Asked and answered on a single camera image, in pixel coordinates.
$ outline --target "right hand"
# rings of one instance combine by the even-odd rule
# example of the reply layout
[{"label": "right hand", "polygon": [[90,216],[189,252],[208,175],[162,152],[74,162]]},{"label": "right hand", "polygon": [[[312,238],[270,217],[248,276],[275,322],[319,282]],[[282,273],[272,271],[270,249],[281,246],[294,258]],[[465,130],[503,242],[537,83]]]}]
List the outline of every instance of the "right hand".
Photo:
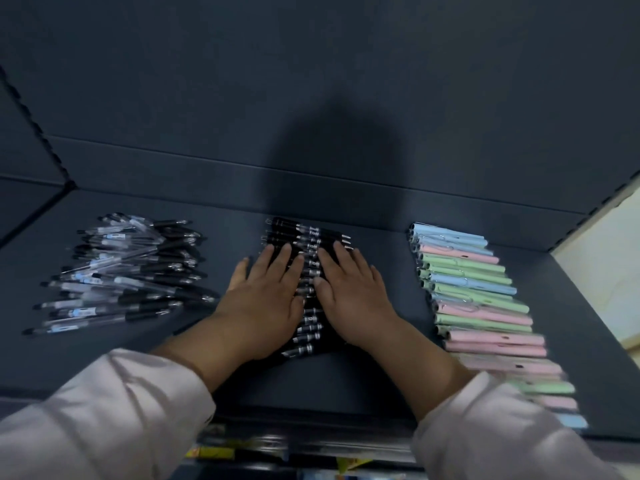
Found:
[{"label": "right hand", "polygon": [[361,252],[356,249],[349,254],[339,242],[333,249],[339,265],[328,252],[318,249],[326,280],[314,279],[316,295],[336,332],[369,351],[401,319],[389,302],[382,276]]}]

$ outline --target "finger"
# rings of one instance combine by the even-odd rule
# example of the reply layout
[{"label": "finger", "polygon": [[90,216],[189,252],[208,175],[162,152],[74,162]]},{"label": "finger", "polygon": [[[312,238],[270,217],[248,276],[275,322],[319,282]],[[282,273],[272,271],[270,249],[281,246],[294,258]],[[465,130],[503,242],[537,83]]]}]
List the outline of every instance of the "finger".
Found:
[{"label": "finger", "polygon": [[249,258],[243,258],[238,264],[236,264],[236,268],[234,273],[231,275],[231,280],[229,281],[229,288],[227,291],[235,290],[242,283],[246,281],[246,268],[249,265]]},{"label": "finger", "polygon": [[335,241],[333,243],[333,249],[335,250],[335,255],[338,256],[340,267],[345,274],[361,274],[356,261],[353,260],[349,252],[344,249],[344,246],[341,245],[340,242]]},{"label": "finger", "polygon": [[296,296],[291,300],[291,306],[289,307],[289,322],[292,327],[295,328],[302,320],[302,314],[305,311],[305,299],[301,296]]},{"label": "finger", "polygon": [[322,278],[314,278],[314,288],[316,289],[316,297],[324,309],[324,313],[329,316],[335,306],[335,298],[333,297],[333,288],[327,280]]},{"label": "finger", "polygon": [[287,295],[291,296],[295,293],[298,283],[300,282],[300,274],[305,266],[305,257],[302,254],[297,255],[293,259],[293,263],[284,274],[280,282],[284,284]]},{"label": "finger", "polygon": [[269,261],[271,260],[271,256],[273,255],[273,249],[273,244],[267,244],[267,247],[265,247],[260,256],[258,256],[258,259],[255,260],[255,263],[253,263],[247,281],[256,281],[258,278],[263,277],[267,273]]},{"label": "finger", "polygon": [[291,256],[291,244],[286,243],[278,254],[278,257],[271,263],[267,270],[267,278],[274,281],[280,281],[282,279],[282,275],[287,269],[287,263],[289,262],[289,257]]},{"label": "finger", "polygon": [[338,263],[333,260],[326,250],[318,248],[318,259],[320,259],[324,275],[330,283],[339,279],[341,276],[344,276],[344,272],[341,270],[340,266],[338,266]]},{"label": "finger", "polygon": [[373,279],[373,274],[371,273],[371,268],[369,268],[367,260],[364,259],[364,256],[362,255],[360,250],[359,249],[354,249],[351,252],[351,255],[353,256],[353,260],[356,261],[356,265],[358,266],[358,269],[360,270],[362,275],[367,277],[367,278],[369,278],[369,279]]},{"label": "finger", "polygon": [[382,274],[380,274],[380,272],[378,271],[378,268],[376,268],[375,266],[371,266],[371,273],[373,275],[373,281],[376,282],[376,284],[380,287],[380,289],[382,291],[384,291],[384,293],[387,293],[387,288],[385,287],[385,282],[382,279]]}]

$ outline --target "sleeve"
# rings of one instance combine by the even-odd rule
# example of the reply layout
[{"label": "sleeve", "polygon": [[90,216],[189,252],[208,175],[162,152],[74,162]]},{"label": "sleeve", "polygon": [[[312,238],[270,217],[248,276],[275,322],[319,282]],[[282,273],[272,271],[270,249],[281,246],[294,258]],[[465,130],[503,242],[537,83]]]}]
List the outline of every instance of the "sleeve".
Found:
[{"label": "sleeve", "polygon": [[420,422],[412,451],[431,480],[618,480],[573,430],[486,372]]},{"label": "sleeve", "polygon": [[3,479],[165,479],[215,411],[200,378],[116,349],[0,422]]}]

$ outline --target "pile of pens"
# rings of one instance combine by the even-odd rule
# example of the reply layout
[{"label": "pile of pens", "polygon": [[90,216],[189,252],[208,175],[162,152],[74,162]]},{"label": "pile of pens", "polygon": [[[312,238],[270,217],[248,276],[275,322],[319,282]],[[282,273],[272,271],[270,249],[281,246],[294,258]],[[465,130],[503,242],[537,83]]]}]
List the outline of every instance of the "pile of pens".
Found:
[{"label": "pile of pens", "polygon": [[121,213],[99,217],[100,225],[77,231],[83,243],[52,280],[41,283],[59,297],[34,306],[48,310],[39,328],[46,335],[94,326],[153,319],[188,305],[215,304],[213,292],[197,286],[207,275],[196,246],[203,236],[186,220],[153,221]]},{"label": "pile of pens", "polygon": [[571,397],[575,387],[547,358],[529,307],[514,298],[517,289],[484,237],[414,223],[409,242],[445,349],[468,369],[509,382],[565,426],[587,428]]},{"label": "pile of pens", "polygon": [[273,259],[287,242],[292,246],[291,259],[287,268],[295,256],[300,253],[305,256],[305,266],[296,290],[296,295],[305,298],[304,315],[295,336],[280,350],[280,354],[287,358],[300,357],[327,352],[343,344],[344,341],[338,337],[324,316],[322,306],[316,298],[313,279],[316,276],[324,276],[317,258],[318,248],[325,249],[337,261],[333,243],[339,241],[351,250],[353,248],[350,246],[350,237],[337,231],[303,225],[283,217],[267,219],[267,224],[269,228],[266,235],[262,236],[262,243],[265,246],[274,245]]}]

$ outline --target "hand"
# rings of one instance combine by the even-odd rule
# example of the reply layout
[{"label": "hand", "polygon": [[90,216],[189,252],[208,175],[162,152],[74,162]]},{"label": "hand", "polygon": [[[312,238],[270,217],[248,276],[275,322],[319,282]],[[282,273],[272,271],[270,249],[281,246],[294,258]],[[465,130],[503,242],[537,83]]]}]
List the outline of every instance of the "hand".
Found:
[{"label": "hand", "polygon": [[333,249],[340,266],[324,249],[318,249],[324,275],[314,279],[316,295],[333,328],[348,343],[366,351],[401,320],[389,302],[378,270],[367,264],[359,250],[349,254],[339,242]]},{"label": "hand", "polygon": [[213,318],[232,321],[235,340],[244,349],[247,360],[266,358],[292,338],[300,323],[304,299],[294,297],[304,256],[298,255],[285,272],[291,257],[291,245],[285,244],[269,266],[273,255],[269,244],[246,277],[248,259],[236,266],[226,295],[220,300]]},{"label": "hand", "polygon": [[286,271],[291,245],[285,244],[269,266],[273,251],[272,245],[264,249],[248,278],[249,259],[240,261],[216,312],[152,354],[191,369],[214,391],[244,362],[265,358],[282,347],[303,314],[304,300],[294,294],[304,257],[293,259]]}]

